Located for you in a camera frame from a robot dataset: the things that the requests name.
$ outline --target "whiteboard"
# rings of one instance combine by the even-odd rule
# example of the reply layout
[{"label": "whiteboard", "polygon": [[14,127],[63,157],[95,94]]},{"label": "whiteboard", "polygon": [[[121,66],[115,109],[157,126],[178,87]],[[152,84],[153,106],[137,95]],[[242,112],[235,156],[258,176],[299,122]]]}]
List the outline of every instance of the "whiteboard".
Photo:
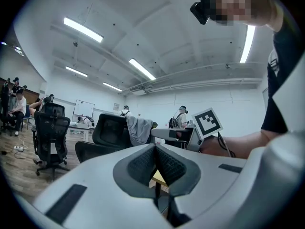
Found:
[{"label": "whiteboard", "polygon": [[94,110],[94,104],[82,100],[76,100],[73,114],[92,117],[93,110]]}]

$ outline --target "white shirt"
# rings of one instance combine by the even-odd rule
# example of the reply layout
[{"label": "white shirt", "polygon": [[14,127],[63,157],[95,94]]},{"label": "white shirt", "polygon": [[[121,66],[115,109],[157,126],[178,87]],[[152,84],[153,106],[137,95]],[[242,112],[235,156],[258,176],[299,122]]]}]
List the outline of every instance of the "white shirt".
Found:
[{"label": "white shirt", "polygon": [[20,112],[23,112],[23,114],[25,115],[25,112],[27,110],[27,100],[25,99],[25,97],[22,97],[21,100],[17,99],[16,109]]},{"label": "white shirt", "polygon": [[132,113],[128,109],[121,110],[121,112],[119,114],[121,115],[122,113],[125,114],[125,116],[132,116]]},{"label": "white shirt", "polygon": [[178,123],[178,127],[179,128],[184,128],[182,127],[182,124],[186,124],[187,120],[186,120],[186,114],[181,114],[179,116],[179,118],[176,119],[177,123]]},{"label": "white shirt", "polygon": [[88,118],[84,119],[83,123],[86,124],[88,127],[92,125],[91,121]]}]

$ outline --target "desk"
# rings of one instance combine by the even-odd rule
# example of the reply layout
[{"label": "desk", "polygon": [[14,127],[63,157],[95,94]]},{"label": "desk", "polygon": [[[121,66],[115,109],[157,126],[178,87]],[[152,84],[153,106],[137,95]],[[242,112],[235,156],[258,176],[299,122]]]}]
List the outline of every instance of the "desk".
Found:
[{"label": "desk", "polygon": [[78,123],[77,125],[72,125],[69,126],[70,130],[76,130],[76,131],[83,131],[84,132],[84,142],[88,141],[88,136],[89,136],[89,127],[87,124],[83,124],[83,123]]},{"label": "desk", "polygon": [[153,175],[152,180],[156,182],[155,191],[156,191],[156,197],[158,198],[158,209],[162,213],[168,207],[169,194],[161,190],[161,185],[166,187],[167,185],[158,170]]}]

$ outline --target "black shirt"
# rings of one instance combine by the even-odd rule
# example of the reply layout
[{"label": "black shirt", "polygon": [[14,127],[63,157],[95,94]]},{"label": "black shirt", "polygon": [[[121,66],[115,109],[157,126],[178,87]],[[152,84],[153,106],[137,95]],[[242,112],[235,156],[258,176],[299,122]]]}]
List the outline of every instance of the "black shirt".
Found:
[{"label": "black shirt", "polygon": [[277,133],[285,133],[287,127],[272,97],[288,78],[304,52],[302,37],[289,21],[284,17],[281,30],[274,34],[274,50],[269,56],[267,67],[269,99],[262,129]]},{"label": "black shirt", "polygon": [[13,91],[13,93],[16,94],[16,92],[17,92],[20,88],[21,88],[21,87],[20,87],[19,85],[17,85],[17,86],[16,86],[16,85],[13,85],[13,87],[12,87],[11,90]]}]

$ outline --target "power strip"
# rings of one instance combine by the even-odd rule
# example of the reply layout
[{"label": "power strip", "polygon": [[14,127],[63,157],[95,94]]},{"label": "power strip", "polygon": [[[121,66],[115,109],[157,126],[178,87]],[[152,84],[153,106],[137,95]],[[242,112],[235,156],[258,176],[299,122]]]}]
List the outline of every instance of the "power strip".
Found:
[{"label": "power strip", "polygon": [[14,146],[14,149],[16,149],[17,151],[23,151],[23,147],[21,146]]}]

